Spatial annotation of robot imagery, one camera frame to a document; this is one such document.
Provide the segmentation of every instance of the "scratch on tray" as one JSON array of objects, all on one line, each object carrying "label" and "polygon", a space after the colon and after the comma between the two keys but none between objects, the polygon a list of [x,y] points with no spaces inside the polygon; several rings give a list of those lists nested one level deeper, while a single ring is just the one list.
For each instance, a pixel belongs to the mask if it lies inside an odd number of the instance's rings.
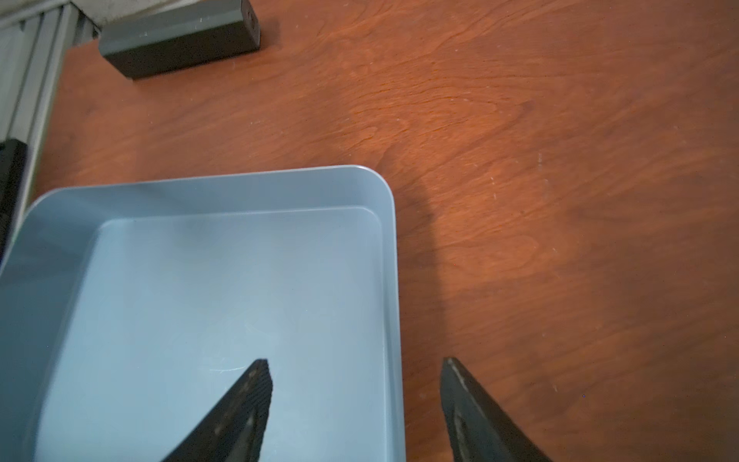
[{"label": "scratch on tray", "polygon": [[230,372],[232,370],[242,370],[242,369],[246,369],[246,366],[235,367],[234,369],[208,369],[208,370],[210,370],[211,372]]}]

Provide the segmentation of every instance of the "light blue plastic tray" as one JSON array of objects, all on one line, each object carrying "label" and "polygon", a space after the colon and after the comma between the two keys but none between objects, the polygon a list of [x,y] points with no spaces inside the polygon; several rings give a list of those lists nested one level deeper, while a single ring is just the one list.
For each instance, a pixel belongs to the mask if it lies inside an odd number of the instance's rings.
[{"label": "light blue plastic tray", "polygon": [[261,461],[405,461],[378,174],[51,192],[0,270],[0,454],[159,461],[257,358],[274,380]]}]

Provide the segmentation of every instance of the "black rectangular block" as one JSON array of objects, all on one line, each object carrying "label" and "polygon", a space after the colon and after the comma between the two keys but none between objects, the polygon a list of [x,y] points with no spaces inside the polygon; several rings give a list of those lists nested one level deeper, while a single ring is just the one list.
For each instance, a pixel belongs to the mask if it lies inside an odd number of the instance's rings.
[{"label": "black rectangular block", "polygon": [[0,261],[13,228],[13,215],[26,167],[26,144],[18,140],[0,143]]},{"label": "black rectangular block", "polygon": [[142,78],[259,49],[248,0],[206,0],[103,28],[98,49],[129,78]]}]

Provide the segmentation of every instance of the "black plastic part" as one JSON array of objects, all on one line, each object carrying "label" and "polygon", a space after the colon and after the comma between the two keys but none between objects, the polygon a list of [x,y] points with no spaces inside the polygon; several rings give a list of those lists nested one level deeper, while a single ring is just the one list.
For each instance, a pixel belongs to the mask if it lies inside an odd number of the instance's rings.
[{"label": "black plastic part", "polygon": [[248,0],[207,0],[105,26],[98,49],[121,74],[142,78],[259,49]]},{"label": "black plastic part", "polygon": [[256,462],[271,402],[269,366],[257,359],[163,462]]},{"label": "black plastic part", "polygon": [[455,462],[551,462],[456,358],[441,366],[441,408]]},{"label": "black plastic part", "polygon": [[18,192],[26,166],[26,144],[18,140],[0,143],[0,262],[10,238]]}]

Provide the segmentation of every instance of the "wooden table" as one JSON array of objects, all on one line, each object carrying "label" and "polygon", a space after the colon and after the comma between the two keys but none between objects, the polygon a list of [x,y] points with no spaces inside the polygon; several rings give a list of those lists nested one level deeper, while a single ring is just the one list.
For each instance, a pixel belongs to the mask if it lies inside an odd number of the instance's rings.
[{"label": "wooden table", "polygon": [[71,50],[36,194],[355,163],[395,194],[409,461],[458,356],[555,461],[735,461],[739,9],[254,0],[263,48]]}]

